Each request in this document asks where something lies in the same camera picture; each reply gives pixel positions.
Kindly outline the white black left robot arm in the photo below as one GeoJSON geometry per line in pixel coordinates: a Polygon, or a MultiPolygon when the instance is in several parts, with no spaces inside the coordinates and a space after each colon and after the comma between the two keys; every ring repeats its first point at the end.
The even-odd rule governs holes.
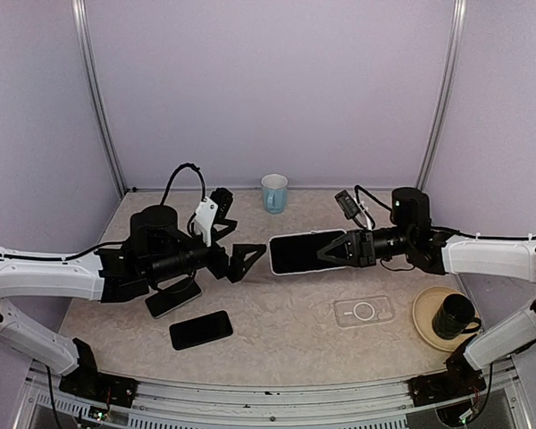
{"type": "Polygon", "coordinates": [[[24,315],[12,297],[63,297],[122,303],[146,295],[162,282],[192,276],[205,268],[215,278],[235,283],[265,253],[264,244],[236,244],[228,252],[218,240],[236,228],[224,221],[217,231],[218,206],[205,199],[196,210],[196,234],[178,227],[171,206],[153,205],[130,218],[130,235],[75,255],[28,253],[0,247],[0,342],[45,364],[56,374],[71,374],[90,398],[107,388],[89,345],[69,340],[24,315]]]}

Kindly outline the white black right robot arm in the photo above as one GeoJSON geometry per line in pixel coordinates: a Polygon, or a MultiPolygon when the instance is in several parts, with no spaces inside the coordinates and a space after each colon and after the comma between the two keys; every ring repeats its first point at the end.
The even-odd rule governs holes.
{"type": "MultiPolygon", "coordinates": [[[[348,231],[320,248],[322,261],[367,267],[402,255],[425,273],[477,273],[522,279],[536,285],[536,235],[494,237],[472,235],[431,222],[429,197],[416,188],[391,193],[389,228],[348,231]]],[[[460,395],[473,383],[473,370],[536,342],[536,298],[498,324],[484,330],[457,351],[456,362],[439,378],[440,390],[460,395]]]]}

